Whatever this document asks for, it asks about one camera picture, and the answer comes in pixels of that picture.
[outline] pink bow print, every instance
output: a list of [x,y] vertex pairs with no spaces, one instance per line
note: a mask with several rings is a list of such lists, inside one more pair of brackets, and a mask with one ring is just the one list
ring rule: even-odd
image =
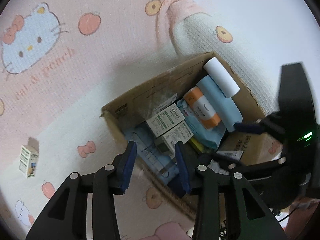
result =
[[82,158],[86,158],[89,153],[96,151],[96,145],[93,141],[88,141],[85,146],[78,146],[78,153]]
[[5,44],[11,44],[13,43],[14,39],[16,38],[16,33],[19,32],[24,25],[24,18],[21,15],[17,15],[12,25],[9,29],[7,29],[7,32],[3,36],[3,42]]

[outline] brown cardboard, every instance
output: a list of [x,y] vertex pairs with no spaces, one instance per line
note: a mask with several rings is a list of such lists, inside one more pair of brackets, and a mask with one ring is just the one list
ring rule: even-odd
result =
[[[139,86],[127,91],[112,102],[102,108],[103,116],[110,128],[115,140],[125,144],[121,129],[134,127],[137,124],[150,118],[153,109],[159,104],[178,94],[182,96],[200,80],[206,73],[202,70],[203,65],[212,57],[217,57],[222,65],[234,78],[240,91],[232,97],[239,108],[244,121],[252,122],[265,117],[262,108],[257,104],[251,91],[243,84],[239,77],[232,72],[230,66],[214,52],[202,54],[179,66],[176,66],[159,76],[156,76]],[[272,154],[268,154],[270,147],[274,150],[273,139],[268,135],[249,135],[241,133],[231,133],[220,146],[221,150],[243,150],[242,161],[245,164],[255,164],[272,159]],[[144,169],[149,179],[161,190],[162,194],[173,203],[180,211],[188,217],[195,218],[196,200],[190,196],[185,196],[182,200],[173,195],[170,189],[163,185],[156,176],[149,170],[148,166],[138,160],[138,165]]]

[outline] silver screw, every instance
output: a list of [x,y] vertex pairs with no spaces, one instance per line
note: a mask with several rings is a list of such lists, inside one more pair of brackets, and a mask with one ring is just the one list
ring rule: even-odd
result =
[[242,174],[239,173],[239,172],[236,172],[235,174],[233,174],[233,176],[234,176],[236,179],[241,179],[241,178],[242,178]]
[[76,178],[78,178],[78,173],[76,173],[76,172],[74,172],[74,173],[71,173],[70,174],[70,179],[76,179]]
[[199,166],[198,166],[198,170],[199,170],[199,171],[206,171],[206,170],[207,170],[207,167],[204,166],[204,165],[199,165]]
[[235,163],[232,163],[228,166],[229,170],[232,170],[233,168],[235,168],[237,165]]
[[108,165],[104,166],[104,169],[105,169],[106,171],[112,171],[114,168],[115,168],[115,167],[114,167],[112,164],[108,164]]
[[286,162],[286,160],[287,160],[286,157],[282,157],[282,158],[280,158],[280,159],[278,160],[278,163],[279,163],[279,164],[283,164],[283,163]]

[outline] white cylinder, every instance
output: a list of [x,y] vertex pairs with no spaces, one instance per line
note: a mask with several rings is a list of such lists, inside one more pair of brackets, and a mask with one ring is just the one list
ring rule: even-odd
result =
[[216,57],[210,59],[203,67],[226,98],[233,97],[240,88]]

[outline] green indicator light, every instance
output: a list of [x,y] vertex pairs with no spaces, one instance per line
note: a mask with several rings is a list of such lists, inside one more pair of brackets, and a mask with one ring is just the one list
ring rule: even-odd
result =
[[308,138],[308,137],[311,136],[311,135],[312,135],[312,132],[306,134],[306,135],[304,136],[304,138],[306,139],[306,138]]

